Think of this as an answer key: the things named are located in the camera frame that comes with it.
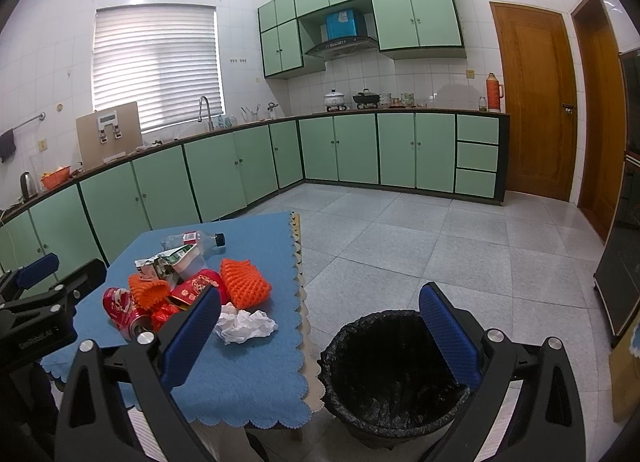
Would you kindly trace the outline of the crushed red soda can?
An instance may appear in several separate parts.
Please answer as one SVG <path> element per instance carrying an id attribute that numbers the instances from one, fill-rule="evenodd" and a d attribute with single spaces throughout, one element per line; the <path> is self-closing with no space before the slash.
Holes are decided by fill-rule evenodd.
<path id="1" fill-rule="evenodd" d="M 140 334 L 152 331 L 150 315 L 136 304 L 129 290 L 108 288 L 103 294 L 102 304 L 108 318 L 126 341 L 135 341 Z"/>

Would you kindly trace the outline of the green white milk carton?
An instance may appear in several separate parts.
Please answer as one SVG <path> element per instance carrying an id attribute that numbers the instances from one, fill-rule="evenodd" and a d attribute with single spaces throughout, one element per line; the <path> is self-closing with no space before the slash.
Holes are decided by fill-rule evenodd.
<path id="1" fill-rule="evenodd" d="M 192 248 L 196 248 L 196 250 L 200 252 L 196 245 L 183 245 L 180 246 L 180 248 L 172 248 L 171 250 L 157 253 L 146 260 L 136 260 L 134 266 L 136 266 L 138 274 L 141 274 L 142 277 L 145 278 L 162 279 L 165 281 L 176 277 L 181 279 L 174 271 L 174 265 L 182 256 L 185 256 L 187 252 L 192 250 Z"/>

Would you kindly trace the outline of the red gold paper bag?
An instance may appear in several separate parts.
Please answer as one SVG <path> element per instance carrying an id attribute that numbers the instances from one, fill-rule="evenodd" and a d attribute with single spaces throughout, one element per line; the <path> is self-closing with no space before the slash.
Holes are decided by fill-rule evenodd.
<path id="1" fill-rule="evenodd" d="M 178 307 L 187 308 L 195 302 L 201 292 L 208 286 L 212 286 L 218 291 L 221 305 L 230 302 L 224 280 L 222 280 L 218 272 L 208 268 L 201 269 L 193 277 L 179 283 L 175 289 L 171 290 L 169 298 Z"/>

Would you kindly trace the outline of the white tissue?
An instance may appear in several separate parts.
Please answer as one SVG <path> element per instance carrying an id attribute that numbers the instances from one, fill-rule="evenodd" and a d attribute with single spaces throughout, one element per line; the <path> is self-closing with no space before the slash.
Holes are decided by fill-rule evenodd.
<path id="1" fill-rule="evenodd" d="M 231 303 L 221 306 L 214 326 L 214 332 L 226 345 L 244 344 L 253 338 L 268 338 L 277 330 L 277 323 L 262 310 L 248 312 Z"/>

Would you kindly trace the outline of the clear plastic bottle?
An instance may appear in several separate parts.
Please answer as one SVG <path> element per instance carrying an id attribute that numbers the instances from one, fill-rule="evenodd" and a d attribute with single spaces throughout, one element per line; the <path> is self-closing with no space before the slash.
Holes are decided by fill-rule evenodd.
<path id="1" fill-rule="evenodd" d="M 224 234 L 208 234 L 205 231 L 187 231 L 182 234 L 172 234 L 160 241 L 164 250 L 180 248 L 183 245 L 196 245 L 203 255 L 218 253 L 226 247 Z"/>

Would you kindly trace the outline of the orange foam fruit net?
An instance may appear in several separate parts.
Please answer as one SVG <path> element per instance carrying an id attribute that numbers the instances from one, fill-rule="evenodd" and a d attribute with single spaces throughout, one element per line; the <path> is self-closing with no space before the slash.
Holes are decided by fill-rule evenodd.
<path id="1" fill-rule="evenodd" d="M 271 284 L 250 260 L 224 258 L 220 275 L 235 308 L 255 307 L 270 297 Z"/>

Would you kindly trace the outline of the red plastic bag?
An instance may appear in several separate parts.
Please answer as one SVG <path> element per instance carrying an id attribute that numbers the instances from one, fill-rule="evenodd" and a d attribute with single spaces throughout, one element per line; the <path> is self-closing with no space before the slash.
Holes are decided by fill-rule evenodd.
<path id="1" fill-rule="evenodd" d="M 168 300 L 157 303 L 150 310 L 151 330 L 158 332 L 173 315 L 179 312 L 181 309 Z"/>

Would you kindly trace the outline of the white blue paper cup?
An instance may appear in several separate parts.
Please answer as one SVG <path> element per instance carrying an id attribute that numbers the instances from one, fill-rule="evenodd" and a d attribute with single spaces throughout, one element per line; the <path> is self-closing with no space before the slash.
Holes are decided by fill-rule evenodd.
<path id="1" fill-rule="evenodd" d="M 206 268 L 206 261 L 196 248 L 192 248 L 192 250 L 187 252 L 185 256 L 182 256 L 174 265 L 174 271 L 183 281 L 189 280 Z"/>

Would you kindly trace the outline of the black trash bin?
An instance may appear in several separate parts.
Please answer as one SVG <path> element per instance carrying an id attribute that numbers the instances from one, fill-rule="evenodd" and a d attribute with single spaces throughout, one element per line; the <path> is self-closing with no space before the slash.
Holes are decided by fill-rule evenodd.
<path id="1" fill-rule="evenodd" d="M 372 449 L 440 432 L 471 396 L 415 310 L 384 310 L 345 324 L 318 365 L 326 410 Z"/>

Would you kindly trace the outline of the blue felt table mat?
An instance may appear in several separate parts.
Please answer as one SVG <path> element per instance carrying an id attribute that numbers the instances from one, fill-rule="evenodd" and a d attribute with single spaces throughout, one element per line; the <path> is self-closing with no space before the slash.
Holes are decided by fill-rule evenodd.
<path id="1" fill-rule="evenodd" d="M 310 421 L 312 411 L 305 400 L 309 382 L 302 372 L 305 354 L 296 256 L 299 244 L 294 238 L 292 212 L 140 234 L 116 260 L 110 260 L 102 286 L 77 306 L 73 325 L 78 339 L 45 356 L 41 361 L 43 369 L 66 383 L 81 340 L 93 340 L 101 347 L 125 344 L 103 308 L 106 289 L 128 288 L 128 278 L 137 272 L 136 260 L 150 260 L 162 250 L 163 240 L 192 229 L 226 238 L 224 254 L 206 258 L 209 270 L 222 276 L 222 260 L 248 260 L 247 265 L 257 269 L 271 290 L 263 302 L 252 308 L 241 309 L 239 303 L 222 304 L 214 330 L 186 382 L 171 391 L 172 398 L 190 423 L 253 425 L 263 430 L 277 424 L 302 427 Z"/>

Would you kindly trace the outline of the steel kettle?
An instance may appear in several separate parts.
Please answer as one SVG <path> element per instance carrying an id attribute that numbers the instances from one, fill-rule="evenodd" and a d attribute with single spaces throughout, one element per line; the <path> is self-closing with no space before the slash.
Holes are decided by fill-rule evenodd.
<path id="1" fill-rule="evenodd" d="M 38 196 L 38 187 L 34 175 L 26 170 L 20 176 L 20 189 L 24 202 Z"/>

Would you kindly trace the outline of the cardboard box on counter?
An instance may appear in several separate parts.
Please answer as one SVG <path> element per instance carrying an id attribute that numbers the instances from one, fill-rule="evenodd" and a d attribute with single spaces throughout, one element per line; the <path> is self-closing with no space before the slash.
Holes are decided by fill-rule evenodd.
<path id="1" fill-rule="evenodd" d="M 81 163 L 93 170 L 142 146 L 138 104 L 99 110 L 76 120 Z"/>

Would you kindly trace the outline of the white window blinds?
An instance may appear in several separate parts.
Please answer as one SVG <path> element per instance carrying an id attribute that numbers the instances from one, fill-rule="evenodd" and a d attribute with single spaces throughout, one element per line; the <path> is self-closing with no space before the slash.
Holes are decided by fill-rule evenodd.
<path id="1" fill-rule="evenodd" d="M 213 6 L 147 4 L 96 12 L 91 72 L 94 110 L 138 104 L 142 132 L 198 119 L 206 96 L 226 110 Z"/>

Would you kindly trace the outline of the range hood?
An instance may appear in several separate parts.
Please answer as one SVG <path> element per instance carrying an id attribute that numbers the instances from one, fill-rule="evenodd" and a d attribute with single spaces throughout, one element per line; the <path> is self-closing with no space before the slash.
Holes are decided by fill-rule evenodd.
<path id="1" fill-rule="evenodd" d="M 333 60 L 366 50 L 379 50 L 378 41 L 370 36 L 345 36 L 327 40 L 306 51 L 307 56 Z"/>

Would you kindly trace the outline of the orange thermos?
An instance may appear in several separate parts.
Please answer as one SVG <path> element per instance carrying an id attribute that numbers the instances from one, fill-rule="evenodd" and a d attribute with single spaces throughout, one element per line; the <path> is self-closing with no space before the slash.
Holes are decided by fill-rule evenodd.
<path id="1" fill-rule="evenodd" d="M 503 100 L 503 87 L 495 73 L 490 72 L 486 78 L 486 100 L 489 111 L 501 111 Z"/>

